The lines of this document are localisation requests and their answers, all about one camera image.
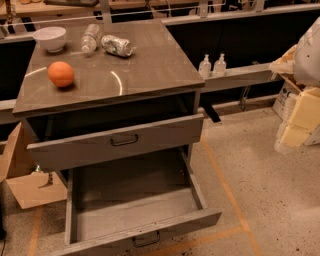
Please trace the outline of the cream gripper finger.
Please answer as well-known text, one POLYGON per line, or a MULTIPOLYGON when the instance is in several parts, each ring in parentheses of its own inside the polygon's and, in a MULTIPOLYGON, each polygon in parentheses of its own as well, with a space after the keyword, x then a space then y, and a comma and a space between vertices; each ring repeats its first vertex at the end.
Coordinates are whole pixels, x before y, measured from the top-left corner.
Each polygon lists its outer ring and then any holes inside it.
POLYGON ((305 89, 296 98, 288 121, 292 127, 312 132, 320 125, 320 88, 305 89))
POLYGON ((309 137, 309 133, 299 127, 281 124, 279 127, 279 142, 290 148, 299 148, 309 137))

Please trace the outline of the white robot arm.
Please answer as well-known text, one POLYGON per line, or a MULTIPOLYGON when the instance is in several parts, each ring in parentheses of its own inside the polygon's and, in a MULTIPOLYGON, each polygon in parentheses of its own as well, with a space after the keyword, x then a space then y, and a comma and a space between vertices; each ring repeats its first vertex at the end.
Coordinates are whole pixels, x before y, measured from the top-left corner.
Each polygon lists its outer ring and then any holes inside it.
POLYGON ((320 17, 300 38, 293 58, 293 77, 306 88, 290 94, 278 130, 277 146, 299 148, 320 124, 320 17))

